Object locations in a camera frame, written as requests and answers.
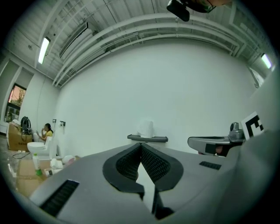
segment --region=vent slot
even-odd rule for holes
[[[211,168],[211,169],[215,169],[215,170],[219,170],[222,166],[222,165],[219,165],[219,164],[209,163],[209,162],[206,162],[206,161],[202,161],[200,163],[200,165]]]
[[[71,197],[78,185],[78,182],[66,180],[41,206],[41,209],[52,216],[56,216]]]
[[[141,162],[153,183],[164,177],[171,168],[169,162],[144,147]]]
[[[121,175],[125,176],[128,179],[136,181],[138,178],[137,170],[139,168],[140,161],[141,150],[136,148],[121,157],[116,163],[116,168]]]

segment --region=bottle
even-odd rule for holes
[[[37,156],[37,153],[33,154],[32,159],[33,159],[34,167],[36,170],[36,175],[38,175],[38,176],[42,175],[42,171],[41,171],[40,163],[39,163],[39,157]]]
[[[51,169],[51,168],[48,168],[48,169],[45,169],[44,171],[45,171],[45,175],[47,176],[47,177],[49,177],[49,176],[52,176],[52,175],[54,175],[54,174],[56,174],[56,173],[58,173],[59,171],[61,171],[62,169]]]

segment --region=yellow shirt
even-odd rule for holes
[[[48,136],[50,136],[50,137],[53,136],[52,131],[48,131],[48,132],[45,134],[45,136],[46,136],[46,137],[48,137]]]

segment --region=black hair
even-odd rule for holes
[[[45,126],[47,126],[49,131],[51,131],[53,133],[53,130],[52,130],[51,125],[49,123],[46,123]]]

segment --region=green object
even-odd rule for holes
[[[37,176],[41,176],[41,175],[42,175],[42,170],[41,170],[41,169],[36,170],[36,175],[37,175]]]

